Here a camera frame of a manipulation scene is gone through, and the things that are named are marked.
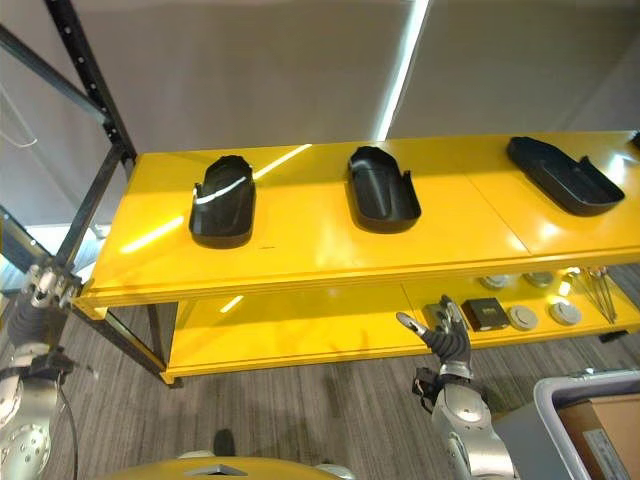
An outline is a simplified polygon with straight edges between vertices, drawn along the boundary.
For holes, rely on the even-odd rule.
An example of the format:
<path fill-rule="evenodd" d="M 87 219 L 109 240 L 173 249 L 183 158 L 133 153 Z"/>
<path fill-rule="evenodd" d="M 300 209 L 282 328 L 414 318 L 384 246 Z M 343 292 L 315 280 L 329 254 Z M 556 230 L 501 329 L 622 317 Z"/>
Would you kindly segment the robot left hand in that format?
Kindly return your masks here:
<path fill-rule="evenodd" d="M 42 344 L 49 349 L 59 345 L 71 313 L 72 299 L 82 288 L 80 277 L 52 262 L 33 264 L 8 319 L 8 338 L 18 349 Z"/>

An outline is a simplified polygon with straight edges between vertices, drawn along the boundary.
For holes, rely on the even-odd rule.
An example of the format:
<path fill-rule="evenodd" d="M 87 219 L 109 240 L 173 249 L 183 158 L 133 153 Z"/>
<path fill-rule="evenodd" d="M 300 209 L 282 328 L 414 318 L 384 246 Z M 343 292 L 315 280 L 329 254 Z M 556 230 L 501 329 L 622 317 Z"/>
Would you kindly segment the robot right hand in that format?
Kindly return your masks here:
<path fill-rule="evenodd" d="M 439 306 L 444 329 L 432 330 L 404 312 L 397 312 L 396 319 L 439 358 L 442 374 L 471 378 L 471 343 L 461 310 L 447 295 L 441 296 Z"/>

